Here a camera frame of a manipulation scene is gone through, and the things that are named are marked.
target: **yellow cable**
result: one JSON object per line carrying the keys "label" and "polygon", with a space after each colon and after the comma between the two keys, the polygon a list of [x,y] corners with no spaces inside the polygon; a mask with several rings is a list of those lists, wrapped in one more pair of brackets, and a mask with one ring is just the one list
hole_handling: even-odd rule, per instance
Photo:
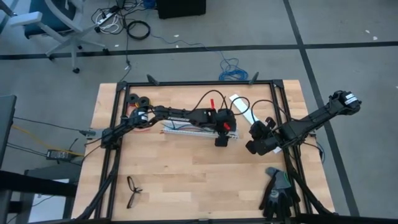
{"label": "yellow cable", "polygon": [[33,135],[32,133],[30,133],[28,130],[25,130],[25,129],[23,129],[23,128],[20,128],[20,127],[18,127],[18,126],[16,126],[16,125],[12,125],[11,127],[14,128],[14,129],[16,129],[16,130],[18,130],[18,131],[21,131],[21,132],[27,134],[27,135],[28,135],[29,137],[31,137],[35,142],[41,144],[42,146],[46,147],[47,149],[53,149],[53,150],[60,151],[60,152],[66,152],[66,153],[69,153],[69,154],[72,154],[72,155],[76,155],[76,156],[84,156],[83,154],[80,154],[80,153],[71,152],[71,151],[68,151],[68,150],[59,149],[59,148],[57,148],[57,147],[53,147],[53,146],[51,146],[51,145],[48,145],[48,144],[46,144],[45,142],[43,142],[42,140],[40,140],[38,137],[34,136],[34,135]]}

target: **black box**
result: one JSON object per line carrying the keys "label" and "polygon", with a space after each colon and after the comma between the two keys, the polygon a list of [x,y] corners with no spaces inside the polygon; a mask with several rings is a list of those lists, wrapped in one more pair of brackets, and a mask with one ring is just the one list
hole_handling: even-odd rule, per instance
{"label": "black box", "polygon": [[206,13],[206,0],[156,0],[156,5],[161,19]]}

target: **eyeglasses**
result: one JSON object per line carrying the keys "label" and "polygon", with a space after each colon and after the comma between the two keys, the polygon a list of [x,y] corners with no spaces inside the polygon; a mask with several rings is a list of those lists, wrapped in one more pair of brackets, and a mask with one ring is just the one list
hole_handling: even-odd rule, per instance
{"label": "eyeglasses", "polygon": [[140,194],[142,192],[142,189],[136,187],[134,181],[132,181],[132,178],[130,176],[127,177],[127,183],[129,184],[130,190],[132,191],[132,195],[130,197],[129,203],[127,204],[127,208],[131,208],[136,193]]}

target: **desk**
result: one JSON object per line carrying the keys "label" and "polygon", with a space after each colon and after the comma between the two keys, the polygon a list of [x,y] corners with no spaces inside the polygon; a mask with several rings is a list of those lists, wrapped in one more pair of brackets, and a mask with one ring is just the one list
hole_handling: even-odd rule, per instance
{"label": "desk", "polygon": [[[284,80],[283,84],[292,117],[302,118],[307,115],[299,81]],[[109,126],[115,89],[116,84],[101,84],[92,128]],[[272,99],[270,85],[261,84],[138,86],[132,87],[130,93],[149,97],[153,105],[189,109],[197,104],[204,93],[212,89],[226,95],[228,105],[228,98],[233,94],[246,96],[252,103],[261,99]],[[277,97],[282,106],[281,95],[277,94]],[[216,107],[221,106],[220,95],[210,93],[200,107],[210,107],[210,98],[214,99]],[[258,103],[254,114],[261,120],[267,116],[275,119],[272,103]],[[230,139],[228,147],[214,147],[214,139],[211,138],[160,134],[161,124],[156,124],[149,131],[131,131],[126,134],[123,137],[112,220],[262,217],[258,206],[264,187],[270,180],[264,171],[269,166],[284,170],[283,153],[270,152],[265,156],[250,154],[245,148],[251,138],[248,133],[250,124],[243,116],[237,116],[236,122],[239,139]],[[316,144],[312,138],[308,138],[307,142]],[[96,146],[97,143],[88,145],[86,154]],[[302,145],[301,151],[307,185],[319,201],[333,211],[318,149]],[[72,217],[77,217],[84,211],[98,189],[104,152],[104,149],[96,150],[83,164]],[[126,180],[129,175],[144,190],[136,197],[133,208],[126,209],[131,195]],[[103,216],[106,213],[108,195],[109,190],[103,200]],[[305,212],[303,203],[300,207]]]}

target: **black floor stripe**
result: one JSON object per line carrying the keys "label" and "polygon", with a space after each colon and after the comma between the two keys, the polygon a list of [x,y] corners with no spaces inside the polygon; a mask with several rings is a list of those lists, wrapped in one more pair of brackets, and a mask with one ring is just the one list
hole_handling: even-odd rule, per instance
{"label": "black floor stripe", "polygon": [[[302,40],[300,32],[299,32],[299,27],[294,18],[293,11],[290,6],[289,0],[284,0],[284,5],[285,5],[286,11],[287,11],[287,15],[289,17],[290,24],[293,29],[293,34],[296,38],[298,47],[300,49],[300,54],[303,59],[303,63],[304,63],[304,67],[305,67],[305,70],[308,75],[308,79],[310,80],[310,84],[311,84],[311,88],[312,88],[312,91],[313,91],[313,94],[315,97],[315,101],[317,102],[317,106],[319,108],[321,108],[324,105],[322,96],[320,94],[319,86],[315,79],[315,75],[313,73],[311,63],[310,63],[310,60],[307,55],[307,51],[305,50],[305,46],[303,44],[303,40]],[[347,176],[346,170],[344,168],[344,164],[343,164],[343,160],[341,158],[340,151],[338,149],[338,145],[337,145],[337,141],[335,138],[335,134],[333,132],[333,128],[331,127],[330,122],[325,123],[324,127],[325,127],[325,131],[326,131],[326,135],[329,140],[331,153],[333,155],[333,159],[335,160],[337,173],[338,173],[340,181],[341,181],[341,186],[343,187],[343,192],[344,192],[344,195],[346,198],[348,210],[349,210],[351,216],[358,217],[359,216],[358,206],[355,202],[354,193],[351,188],[351,185],[349,184],[348,176]]]}
{"label": "black floor stripe", "polygon": [[[15,7],[17,6],[19,0],[13,0],[13,2],[11,3],[11,5],[9,6],[11,10],[14,10]],[[1,21],[0,23],[0,34],[2,33],[2,31],[4,30],[8,20],[10,19],[10,17],[6,14],[4,16],[4,19]]]}
{"label": "black floor stripe", "polygon": [[[145,55],[145,54],[175,54],[175,53],[194,53],[210,51],[239,51],[239,50],[299,50],[299,49],[344,49],[356,47],[392,47],[398,46],[398,41],[390,42],[365,42],[365,43],[342,43],[342,44],[282,44],[282,45],[234,45],[219,47],[187,47],[179,49],[144,49],[144,50],[128,50],[128,55]],[[118,56],[125,55],[125,50],[110,51],[110,55],[102,51],[97,52],[78,52],[77,57],[98,57],[98,56]],[[70,57],[70,53],[55,53],[55,58]],[[45,54],[15,54],[0,55],[0,60],[23,60],[23,59],[43,59],[47,58]]]}
{"label": "black floor stripe", "polygon": [[[233,50],[297,50],[299,47],[295,44],[286,45],[237,45],[237,46],[221,46],[221,47],[187,47],[172,49],[145,49],[145,50],[128,50],[128,55],[145,55],[145,54],[172,54],[172,53],[192,53],[192,52],[209,52],[209,51],[233,51]],[[125,50],[110,51],[110,56],[125,55]],[[70,57],[70,53],[52,54],[55,58]],[[102,51],[97,52],[79,52],[77,57],[97,57],[109,56]],[[22,59],[38,59],[47,58],[45,54],[19,54],[19,55],[0,55],[0,60],[22,60]]]}
{"label": "black floor stripe", "polygon": [[341,43],[341,44],[304,44],[305,49],[341,49],[341,48],[355,48],[355,47],[392,47],[392,46],[398,46],[398,41]]}

